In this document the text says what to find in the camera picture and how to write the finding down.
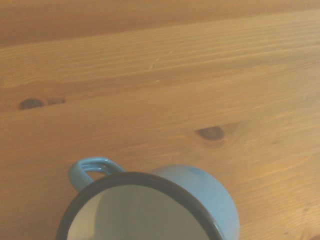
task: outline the mug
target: mug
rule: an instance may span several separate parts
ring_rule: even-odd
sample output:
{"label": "mug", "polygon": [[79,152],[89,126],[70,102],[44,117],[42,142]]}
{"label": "mug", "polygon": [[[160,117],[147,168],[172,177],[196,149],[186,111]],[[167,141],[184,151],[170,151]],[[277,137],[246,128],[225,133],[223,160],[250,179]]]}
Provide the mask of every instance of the mug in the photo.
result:
{"label": "mug", "polygon": [[[93,181],[86,172],[106,176]],[[104,157],[74,163],[79,192],[65,211],[57,240],[238,240],[239,216],[222,184],[205,171],[169,165],[126,172]]]}

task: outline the wood grain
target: wood grain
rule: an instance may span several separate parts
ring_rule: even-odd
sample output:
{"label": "wood grain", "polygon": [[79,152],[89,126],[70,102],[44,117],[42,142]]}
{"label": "wood grain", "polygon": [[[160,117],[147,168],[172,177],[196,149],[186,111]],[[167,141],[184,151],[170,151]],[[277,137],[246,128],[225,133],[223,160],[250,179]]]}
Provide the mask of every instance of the wood grain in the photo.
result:
{"label": "wood grain", "polygon": [[318,5],[0,1],[0,238],[53,240],[93,156],[207,171],[242,240],[319,238]]}

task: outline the wood knot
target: wood knot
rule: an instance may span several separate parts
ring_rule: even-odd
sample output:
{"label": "wood knot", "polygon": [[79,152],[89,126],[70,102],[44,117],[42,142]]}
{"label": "wood knot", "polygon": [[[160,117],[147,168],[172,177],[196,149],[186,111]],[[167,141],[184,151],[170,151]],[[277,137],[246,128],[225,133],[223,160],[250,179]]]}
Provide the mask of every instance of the wood knot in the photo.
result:
{"label": "wood knot", "polygon": [[203,128],[198,130],[197,133],[204,139],[210,141],[218,141],[223,139],[225,136],[225,132],[219,126]]}
{"label": "wood knot", "polygon": [[34,108],[40,108],[43,106],[44,106],[44,103],[41,100],[35,99],[35,98],[29,98],[29,99],[22,101],[19,104],[19,109],[20,110],[34,109]]}

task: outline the mug handle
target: mug handle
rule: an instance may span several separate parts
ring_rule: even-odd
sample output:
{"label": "mug handle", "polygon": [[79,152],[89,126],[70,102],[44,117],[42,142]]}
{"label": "mug handle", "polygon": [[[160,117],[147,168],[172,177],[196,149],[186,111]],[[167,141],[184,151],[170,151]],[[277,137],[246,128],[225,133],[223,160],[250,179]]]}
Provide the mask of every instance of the mug handle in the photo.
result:
{"label": "mug handle", "polygon": [[104,157],[81,159],[75,162],[68,172],[69,181],[78,192],[94,182],[87,172],[99,172],[110,175],[125,172],[125,170],[118,164]]}

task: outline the black rim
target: black rim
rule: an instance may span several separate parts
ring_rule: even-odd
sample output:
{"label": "black rim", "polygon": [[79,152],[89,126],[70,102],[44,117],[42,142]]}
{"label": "black rim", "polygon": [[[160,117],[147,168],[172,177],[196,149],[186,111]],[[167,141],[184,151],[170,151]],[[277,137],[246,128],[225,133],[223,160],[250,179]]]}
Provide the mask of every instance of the black rim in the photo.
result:
{"label": "black rim", "polygon": [[58,227],[56,240],[67,240],[69,228],[80,209],[95,195],[117,186],[150,187],[171,197],[199,222],[209,240],[223,240],[206,208],[188,191],[163,177],[142,172],[120,172],[105,176],[83,189],[66,209]]}

